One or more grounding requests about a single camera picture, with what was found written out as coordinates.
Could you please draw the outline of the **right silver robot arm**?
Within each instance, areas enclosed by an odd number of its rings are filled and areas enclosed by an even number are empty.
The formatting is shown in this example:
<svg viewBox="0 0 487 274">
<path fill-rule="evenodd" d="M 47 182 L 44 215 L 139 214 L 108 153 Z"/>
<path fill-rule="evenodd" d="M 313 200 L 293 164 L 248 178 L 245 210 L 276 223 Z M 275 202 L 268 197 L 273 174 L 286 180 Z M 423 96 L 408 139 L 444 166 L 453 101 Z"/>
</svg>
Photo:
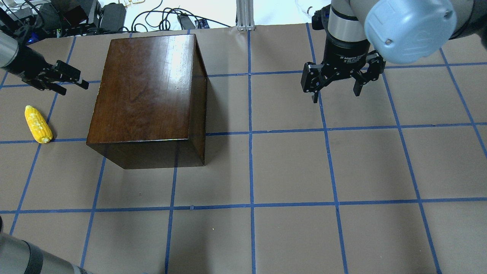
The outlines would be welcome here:
<svg viewBox="0 0 487 274">
<path fill-rule="evenodd" d="M 303 66 L 301 88 L 314 103 L 334 81 L 353 78 L 353 92 L 378 80 L 387 62 L 412 64 L 448 40 L 478 35 L 486 46 L 485 0 L 332 0 L 312 16 L 326 32 L 320 64 Z"/>
</svg>

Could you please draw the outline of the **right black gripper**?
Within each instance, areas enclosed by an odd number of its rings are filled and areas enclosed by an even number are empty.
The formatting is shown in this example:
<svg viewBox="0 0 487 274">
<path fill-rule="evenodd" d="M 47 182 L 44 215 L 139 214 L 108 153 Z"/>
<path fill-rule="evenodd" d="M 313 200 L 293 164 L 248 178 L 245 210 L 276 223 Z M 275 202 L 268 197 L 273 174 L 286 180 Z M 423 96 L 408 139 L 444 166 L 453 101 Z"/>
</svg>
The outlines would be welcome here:
<svg viewBox="0 0 487 274">
<path fill-rule="evenodd" d="M 334 81 L 353 78 L 353 92 L 360 96 L 364 85 L 379 79 L 386 61 L 377 51 L 369 51 L 369 40 L 345 42 L 329 36 L 325 41 L 323 60 L 320 64 L 304 64 L 301 77 L 303 92 L 312 92 L 313 103 L 318 103 L 320 90 Z"/>
</svg>

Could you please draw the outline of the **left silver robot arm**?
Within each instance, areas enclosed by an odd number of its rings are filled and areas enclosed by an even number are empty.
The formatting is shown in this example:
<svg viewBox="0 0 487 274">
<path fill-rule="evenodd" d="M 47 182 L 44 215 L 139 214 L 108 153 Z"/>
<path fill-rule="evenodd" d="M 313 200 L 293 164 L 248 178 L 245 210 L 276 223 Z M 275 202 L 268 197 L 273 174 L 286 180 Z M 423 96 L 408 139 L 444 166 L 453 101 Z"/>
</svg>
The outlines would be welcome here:
<svg viewBox="0 0 487 274">
<path fill-rule="evenodd" d="M 4 32 L 1 33 L 1 69 L 35 89 L 54 91 L 63 96 L 67 90 L 59 83 L 71 83 L 85 90 L 90 86 L 79 69 L 61 60 L 49 64 L 42 54 L 24 45 L 20 38 Z"/>
</svg>

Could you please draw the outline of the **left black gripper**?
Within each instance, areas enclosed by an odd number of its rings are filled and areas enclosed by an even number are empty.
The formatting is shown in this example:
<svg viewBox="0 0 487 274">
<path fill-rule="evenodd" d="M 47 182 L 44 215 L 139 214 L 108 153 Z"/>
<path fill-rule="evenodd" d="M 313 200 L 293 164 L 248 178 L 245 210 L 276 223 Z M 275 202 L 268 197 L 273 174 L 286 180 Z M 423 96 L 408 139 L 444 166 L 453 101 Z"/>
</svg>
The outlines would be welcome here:
<svg viewBox="0 0 487 274">
<path fill-rule="evenodd" d="M 61 60 L 57 60 L 54 65 L 49 64 L 40 53 L 26 46 L 19 49 L 14 59 L 6 66 L 6 71 L 38 90 L 51 90 L 62 96 L 66 95 L 67 89 L 54 83 L 55 81 L 73 83 L 85 90 L 90 86 L 90 83 L 82 78 L 79 69 Z"/>
</svg>

